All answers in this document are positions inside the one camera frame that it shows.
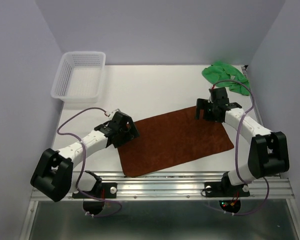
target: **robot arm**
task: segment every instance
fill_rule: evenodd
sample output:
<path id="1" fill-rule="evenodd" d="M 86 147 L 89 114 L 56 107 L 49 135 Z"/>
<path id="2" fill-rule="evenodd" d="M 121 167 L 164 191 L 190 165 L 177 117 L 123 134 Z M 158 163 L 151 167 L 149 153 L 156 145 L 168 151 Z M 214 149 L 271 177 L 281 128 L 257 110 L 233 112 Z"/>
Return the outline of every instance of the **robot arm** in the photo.
<path id="1" fill-rule="evenodd" d="M 109 121 L 94 128 L 82 139 L 86 157 L 105 149 L 110 145 L 115 148 L 139 137 L 139 132 L 132 118 L 120 110 L 109 115 Z M 68 192 L 76 191 L 75 184 L 79 174 L 73 169 L 83 160 L 83 147 L 79 141 L 61 148 L 48 148 L 36 166 L 31 178 L 31 185 L 47 195 L 54 202 L 60 201 Z M 85 171 L 79 182 L 79 188 L 90 191 L 101 179 L 93 172 Z"/>
<path id="2" fill-rule="evenodd" d="M 203 110 L 205 120 L 226 123 L 238 130 L 240 120 L 245 114 L 242 107 L 236 102 L 229 102 L 224 87 L 211 89 L 210 93 L 211 99 L 197 100 L 195 118 L 199 119 Z M 245 183 L 288 171 L 287 139 L 282 132 L 272 132 L 251 117 L 245 116 L 240 134 L 250 143 L 248 161 L 238 169 L 243 181 L 235 169 L 226 172 L 221 182 L 210 183 L 209 186 L 214 186 L 214 189 L 206 193 L 207 197 L 231 197 Z"/>

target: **wire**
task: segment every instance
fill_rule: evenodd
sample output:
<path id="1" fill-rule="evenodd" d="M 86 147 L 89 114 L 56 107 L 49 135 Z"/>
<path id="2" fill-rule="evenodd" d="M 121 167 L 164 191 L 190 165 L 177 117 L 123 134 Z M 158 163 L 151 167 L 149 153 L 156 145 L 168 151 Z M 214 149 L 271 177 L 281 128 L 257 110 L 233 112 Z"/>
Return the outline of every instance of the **wire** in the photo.
<path id="1" fill-rule="evenodd" d="M 238 199 L 239 199 L 239 192 L 238 191 L 236 192 L 236 200 L 234 201 L 234 199 L 235 198 L 233 198 L 231 203 L 230 203 L 231 206 L 234 206 L 238 202 Z"/>
<path id="2" fill-rule="evenodd" d="M 78 177 L 78 179 L 76 180 L 76 183 L 75 183 L 75 188 L 79 191 L 79 193 L 81 193 L 82 195 L 84 195 L 84 196 L 86 196 L 88 198 L 91 198 L 91 199 L 94 199 L 94 200 L 97 200 L 97 201 L 119 205 L 119 209 L 117 209 L 114 212 L 111 212 L 109 214 L 104 214 L 104 215 L 93 215 L 93 214 L 90 214 L 89 212 L 83 210 L 85 212 L 85 214 L 88 215 L 88 216 L 91 216 L 93 218 L 103 218 L 103 217 L 109 217 L 109 216 L 112 216 L 112 215 L 118 213 L 122 209 L 122 204 L 119 201 L 113 201 L 113 200 L 107 200 L 107 199 L 102 199 L 102 198 L 94 197 L 94 196 L 92 196 L 92 195 L 90 195 L 90 194 L 82 191 L 79 188 L 79 181 L 80 181 L 82 175 L 84 174 L 85 166 L 86 166 L 86 158 L 87 158 L 86 146 L 82 143 L 82 139 L 78 135 L 76 135 L 74 133 L 71 133 L 71 132 L 60 132 L 61 128 L 63 126 L 65 126 L 68 122 L 70 122 L 71 120 L 73 120 L 74 118 L 76 118 L 77 116 L 79 116 L 80 114 L 83 114 L 84 112 L 86 112 L 88 110 L 92 110 L 92 109 L 101 110 L 101 111 L 104 112 L 104 115 L 106 115 L 106 112 L 107 112 L 106 110 L 104 110 L 104 109 L 102 109 L 100 107 L 89 107 L 89 108 L 86 108 L 86 109 L 78 112 L 76 115 L 70 117 L 63 124 L 61 124 L 60 127 L 58 127 L 58 129 L 56 130 L 56 133 L 59 134 L 59 135 L 63 135 L 63 136 L 65 136 L 65 135 L 72 136 L 72 137 L 76 138 L 80 142 L 80 144 L 82 146 L 82 155 L 83 155 L 83 158 L 82 158 L 82 167 L 81 167 L 81 171 L 80 171 L 79 177 Z"/>
<path id="3" fill-rule="evenodd" d="M 248 184 L 249 182 L 246 182 L 245 180 L 243 180 L 242 177 L 240 176 L 240 173 L 239 173 L 239 161 L 238 161 L 239 137 L 240 137 L 240 131 L 241 131 L 241 128 L 242 128 L 242 125 L 243 125 L 243 122 L 244 122 L 244 119 L 245 119 L 246 115 L 252 109 L 254 109 L 254 107 L 255 107 L 255 96 L 253 95 L 251 90 L 246 85 L 244 85 L 243 83 L 241 83 L 239 81 L 235 81 L 235 80 L 231 80 L 231 79 L 218 81 L 215 84 L 213 84 L 211 89 L 213 90 L 215 88 L 216 84 L 220 84 L 220 83 L 224 83 L 224 82 L 232 82 L 232 83 L 236 83 L 236 84 L 241 85 L 242 87 L 244 87 L 250 93 L 251 99 L 252 99 L 252 106 L 247 111 L 244 112 L 244 114 L 242 115 L 242 117 L 240 119 L 239 125 L 238 125 L 238 129 L 237 129 L 237 132 L 236 132 L 236 138 L 235 138 L 235 155 L 234 155 L 236 174 L 237 174 L 237 176 L 238 176 L 238 178 L 240 179 L 241 182 L 243 182 L 245 184 Z M 229 212 L 229 214 L 235 215 L 235 216 L 247 216 L 247 215 L 250 215 L 250 214 L 254 214 L 255 212 L 259 211 L 263 207 L 263 205 L 265 204 L 265 202 L 267 201 L 267 199 L 269 197 L 269 192 L 270 192 L 270 186 L 269 186 L 268 180 L 265 177 L 263 177 L 263 179 L 264 179 L 264 181 L 266 183 L 266 187 L 267 187 L 266 195 L 265 195 L 265 198 L 264 198 L 263 202 L 256 209 L 254 209 L 252 211 L 248 211 L 248 212 L 245 212 L 245 213 L 231 213 L 231 212 Z M 217 211 L 220 211 L 220 212 L 224 212 L 223 210 L 211 207 L 209 205 L 206 205 L 206 206 L 211 208 L 211 209 L 214 209 L 214 210 L 217 210 Z"/>

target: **rubber mat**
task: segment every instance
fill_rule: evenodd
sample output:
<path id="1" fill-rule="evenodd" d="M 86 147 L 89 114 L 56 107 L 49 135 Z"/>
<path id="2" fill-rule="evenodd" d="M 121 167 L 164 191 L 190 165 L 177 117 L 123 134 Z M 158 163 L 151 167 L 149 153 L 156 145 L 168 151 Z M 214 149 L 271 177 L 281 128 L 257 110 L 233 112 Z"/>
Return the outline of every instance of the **rubber mat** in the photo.
<path id="1" fill-rule="evenodd" d="M 140 136 L 118 148 L 123 173 L 138 177 L 234 148 L 222 123 L 195 114 L 194 106 L 136 121 Z"/>

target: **white plastic basket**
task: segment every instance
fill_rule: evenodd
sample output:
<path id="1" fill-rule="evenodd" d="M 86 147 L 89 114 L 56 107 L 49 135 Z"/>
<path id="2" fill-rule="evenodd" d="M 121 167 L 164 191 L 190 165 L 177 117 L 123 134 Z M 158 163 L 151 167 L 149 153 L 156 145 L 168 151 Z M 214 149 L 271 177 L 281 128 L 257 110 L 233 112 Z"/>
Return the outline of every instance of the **white plastic basket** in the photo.
<path id="1" fill-rule="evenodd" d="M 56 72 L 51 96 L 65 103 L 96 103 L 106 55 L 99 51 L 65 53 Z"/>

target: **green towel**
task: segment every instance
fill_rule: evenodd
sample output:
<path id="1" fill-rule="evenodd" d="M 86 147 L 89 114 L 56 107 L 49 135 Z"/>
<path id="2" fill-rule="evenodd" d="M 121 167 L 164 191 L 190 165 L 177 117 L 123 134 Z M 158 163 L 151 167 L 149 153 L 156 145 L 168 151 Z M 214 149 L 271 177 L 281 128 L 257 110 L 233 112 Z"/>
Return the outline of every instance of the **green towel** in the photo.
<path id="1" fill-rule="evenodd" d="M 202 76 L 205 77 L 210 83 L 215 84 L 220 80 L 232 79 L 243 83 L 250 89 L 249 80 L 234 66 L 217 61 L 211 66 L 202 71 Z M 229 90 L 238 94 L 249 96 L 249 92 L 240 84 L 235 82 L 222 82 L 216 85 L 218 88 L 229 87 Z"/>

